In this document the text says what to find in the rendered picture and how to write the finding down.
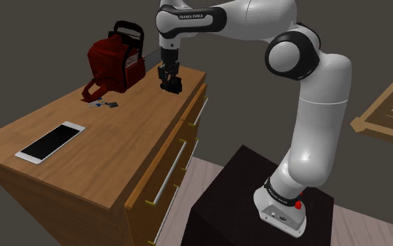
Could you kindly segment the blue keys with grey fob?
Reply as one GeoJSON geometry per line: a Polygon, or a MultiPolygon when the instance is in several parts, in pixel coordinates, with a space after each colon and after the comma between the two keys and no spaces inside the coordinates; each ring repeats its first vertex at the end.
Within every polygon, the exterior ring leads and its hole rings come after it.
{"type": "Polygon", "coordinates": [[[97,108],[97,107],[101,107],[101,106],[108,106],[109,108],[116,108],[118,106],[118,103],[103,101],[102,98],[99,98],[99,100],[88,103],[87,105],[89,108],[97,108]]]}

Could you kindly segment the wooden framed window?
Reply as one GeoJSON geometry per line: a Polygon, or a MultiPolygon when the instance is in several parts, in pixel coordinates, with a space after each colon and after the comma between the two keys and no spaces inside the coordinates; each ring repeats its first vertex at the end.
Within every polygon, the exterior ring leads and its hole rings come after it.
{"type": "Polygon", "coordinates": [[[356,133],[393,143],[393,82],[350,125],[356,133]]]}

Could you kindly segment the dark robot stand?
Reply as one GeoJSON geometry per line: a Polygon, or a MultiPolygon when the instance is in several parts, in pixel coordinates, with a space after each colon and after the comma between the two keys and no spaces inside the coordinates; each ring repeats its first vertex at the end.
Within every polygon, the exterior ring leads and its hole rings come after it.
{"type": "Polygon", "coordinates": [[[304,190],[301,237],[261,220],[253,194],[276,167],[241,146],[192,206],[180,246],[331,246],[334,199],[319,189],[304,190]]]}

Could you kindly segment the wooden chest of drawers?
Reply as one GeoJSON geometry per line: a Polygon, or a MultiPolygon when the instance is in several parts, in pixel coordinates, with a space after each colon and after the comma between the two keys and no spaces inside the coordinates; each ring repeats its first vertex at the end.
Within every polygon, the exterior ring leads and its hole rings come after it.
{"type": "Polygon", "coordinates": [[[89,108],[74,91],[0,129],[0,185],[61,246],[152,246],[195,150],[206,75],[181,67],[183,90],[150,70],[89,108]],[[15,156],[63,122],[85,130],[35,165],[15,156]]]}

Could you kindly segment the white tablet with black screen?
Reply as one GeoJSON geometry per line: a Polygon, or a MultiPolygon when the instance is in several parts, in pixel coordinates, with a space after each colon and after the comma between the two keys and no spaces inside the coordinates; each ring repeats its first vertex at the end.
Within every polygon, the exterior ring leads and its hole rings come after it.
{"type": "Polygon", "coordinates": [[[33,143],[16,152],[15,156],[35,165],[41,164],[84,130],[84,126],[72,122],[63,122],[33,143]]]}

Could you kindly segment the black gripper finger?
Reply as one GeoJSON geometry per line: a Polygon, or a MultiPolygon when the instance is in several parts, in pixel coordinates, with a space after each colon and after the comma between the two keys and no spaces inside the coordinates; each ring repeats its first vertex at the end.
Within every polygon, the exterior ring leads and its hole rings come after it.
{"type": "Polygon", "coordinates": [[[158,67],[158,78],[161,80],[160,87],[163,90],[168,90],[168,67],[162,64],[158,67]]]}
{"type": "Polygon", "coordinates": [[[179,68],[176,67],[170,73],[170,79],[168,82],[168,86],[169,86],[169,91],[172,93],[182,92],[182,83],[181,83],[181,78],[177,76],[178,72],[179,72],[179,68]]]}

